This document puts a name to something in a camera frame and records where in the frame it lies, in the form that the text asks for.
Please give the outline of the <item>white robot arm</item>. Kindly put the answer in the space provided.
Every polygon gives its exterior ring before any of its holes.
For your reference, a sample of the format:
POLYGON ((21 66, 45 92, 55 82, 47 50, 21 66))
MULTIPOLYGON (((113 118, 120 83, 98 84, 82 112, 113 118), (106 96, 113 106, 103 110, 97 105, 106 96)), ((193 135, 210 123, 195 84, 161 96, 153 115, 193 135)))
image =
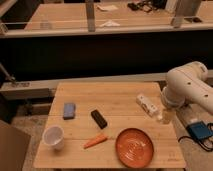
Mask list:
POLYGON ((206 83, 207 76, 207 67, 199 61, 170 69, 165 76, 166 86, 161 91, 161 102, 165 108, 158 119, 168 124, 176 110, 187 101, 213 115, 213 88, 206 83))

